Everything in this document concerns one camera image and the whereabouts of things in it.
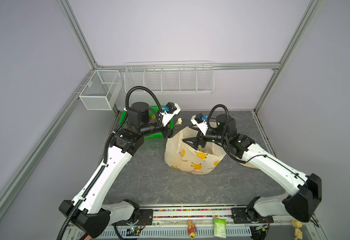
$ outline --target banana print plastic bag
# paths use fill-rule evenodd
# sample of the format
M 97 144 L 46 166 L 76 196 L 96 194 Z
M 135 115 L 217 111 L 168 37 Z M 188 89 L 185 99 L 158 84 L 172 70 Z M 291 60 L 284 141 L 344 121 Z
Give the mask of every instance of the banana print plastic bag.
M 225 151 L 212 142 L 207 142 L 205 148 L 199 146 L 197 151 L 182 141 L 184 138 L 196 137 L 196 135 L 196 130 L 186 127 L 169 138 L 164 161 L 170 167 L 194 174 L 207 174 L 212 171 L 225 156 Z

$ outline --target white mesh basket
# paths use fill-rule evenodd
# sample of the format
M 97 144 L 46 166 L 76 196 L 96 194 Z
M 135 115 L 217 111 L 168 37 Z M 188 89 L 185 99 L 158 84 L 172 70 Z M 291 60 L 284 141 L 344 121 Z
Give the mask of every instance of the white mesh basket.
M 214 71 L 212 62 L 196 64 L 136 65 L 126 63 L 125 91 L 134 86 L 144 86 L 153 92 L 212 93 Z
M 118 70 L 96 70 L 79 97 L 88 110 L 112 110 L 122 84 Z

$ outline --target wire rack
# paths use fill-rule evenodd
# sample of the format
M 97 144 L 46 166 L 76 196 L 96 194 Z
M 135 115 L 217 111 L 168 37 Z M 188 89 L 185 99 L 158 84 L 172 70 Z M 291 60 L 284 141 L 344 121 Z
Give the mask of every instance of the wire rack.
M 112 110 L 122 85 L 118 70 L 96 70 L 79 97 L 88 110 Z
M 156 93 L 212 93 L 214 91 L 212 62 L 138 64 L 126 63 L 124 74 L 126 92 L 134 86 L 145 86 Z

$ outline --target green plastic basket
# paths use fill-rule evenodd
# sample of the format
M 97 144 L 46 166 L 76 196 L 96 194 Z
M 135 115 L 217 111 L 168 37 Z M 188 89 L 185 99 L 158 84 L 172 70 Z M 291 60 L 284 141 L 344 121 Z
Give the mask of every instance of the green plastic basket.
M 150 108 L 154 109 L 155 111 L 158 111 L 158 110 L 159 110 L 158 106 L 152 106 L 152 107 L 150 107 Z M 123 111 L 123 112 L 122 112 L 122 116 L 120 117 L 120 120 L 119 120 L 119 124 L 122 122 L 122 120 L 123 120 L 125 114 L 126 114 L 126 111 Z M 174 126 L 174 121 L 173 121 L 173 119 L 171 118 L 171 121 L 170 121 L 170 129 L 172 129 L 173 126 Z M 158 133 L 155 133 L 155 134 L 152 134 L 152 135 L 149 135 L 149 136 L 144 137 L 144 139 L 150 139 L 150 138 L 163 138 L 163 134 L 162 134 L 161 132 L 158 132 Z

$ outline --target gray marble tabletop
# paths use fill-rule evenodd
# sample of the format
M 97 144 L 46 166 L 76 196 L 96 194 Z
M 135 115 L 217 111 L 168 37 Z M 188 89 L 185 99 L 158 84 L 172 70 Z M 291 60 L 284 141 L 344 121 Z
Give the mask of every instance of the gray marble tabletop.
M 182 111 L 183 123 L 199 112 Z M 212 117 L 223 112 L 215 111 Z M 239 133 L 265 144 L 250 111 L 230 111 Z M 269 197 L 285 191 L 258 169 L 240 165 L 225 156 L 208 174 L 196 175 L 164 162 L 166 139 L 146 139 L 120 171 L 104 204 L 130 199 L 138 204 L 248 204 L 255 196 Z

